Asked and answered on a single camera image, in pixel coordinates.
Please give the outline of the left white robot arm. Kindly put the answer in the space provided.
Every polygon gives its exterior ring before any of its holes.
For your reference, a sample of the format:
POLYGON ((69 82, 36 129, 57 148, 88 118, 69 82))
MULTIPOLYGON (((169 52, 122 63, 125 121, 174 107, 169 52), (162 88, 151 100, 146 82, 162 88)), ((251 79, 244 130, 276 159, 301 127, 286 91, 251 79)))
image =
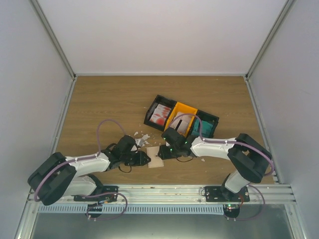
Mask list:
POLYGON ((30 175, 27 182, 34 191, 34 200, 45 206, 65 196, 100 202, 116 190, 107 189, 94 173, 107 172, 122 164, 130 168, 144 166, 150 161, 147 154, 139 150, 136 141, 125 135, 118 143, 92 155, 67 157, 56 152, 30 175))

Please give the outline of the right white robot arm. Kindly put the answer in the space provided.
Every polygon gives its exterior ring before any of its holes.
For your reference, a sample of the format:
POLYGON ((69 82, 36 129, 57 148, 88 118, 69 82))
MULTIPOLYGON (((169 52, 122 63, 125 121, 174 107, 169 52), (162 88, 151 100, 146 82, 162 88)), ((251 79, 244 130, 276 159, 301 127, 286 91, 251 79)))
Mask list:
POLYGON ((235 171, 226 177, 220 189, 221 197, 227 202, 237 198, 248 184, 260 183, 274 171, 271 153, 244 133, 230 139, 184 137, 170 127, 161 136, 168 143, 159 147, 158 156, 162 160, 208 156, 231 161, 235 171))

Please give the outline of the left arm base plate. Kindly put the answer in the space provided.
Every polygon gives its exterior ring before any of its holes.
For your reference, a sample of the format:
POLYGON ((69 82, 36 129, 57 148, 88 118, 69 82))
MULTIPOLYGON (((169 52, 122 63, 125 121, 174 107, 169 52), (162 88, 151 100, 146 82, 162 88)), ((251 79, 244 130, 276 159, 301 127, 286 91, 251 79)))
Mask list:
POLYGON ((117 201, 118 186, 98 186, 90 195, 76 195, 73 197, 75 202, 88 202, 85 212, 88 220, 98 220, 102 215, 102 207, 105 203, 117 201))

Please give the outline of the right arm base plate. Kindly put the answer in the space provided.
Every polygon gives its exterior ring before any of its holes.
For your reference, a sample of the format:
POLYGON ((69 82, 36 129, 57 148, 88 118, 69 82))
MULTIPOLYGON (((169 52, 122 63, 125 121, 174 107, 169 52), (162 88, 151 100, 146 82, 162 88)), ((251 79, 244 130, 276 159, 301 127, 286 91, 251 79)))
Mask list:
POLYGON ((238 193, 233 193, 222 186, 205 186, 200 193, 205 197, 206 202, 221 203, 227 219, 237 219, 243 204, 250 202, 247 187, 242 188, 238 193))

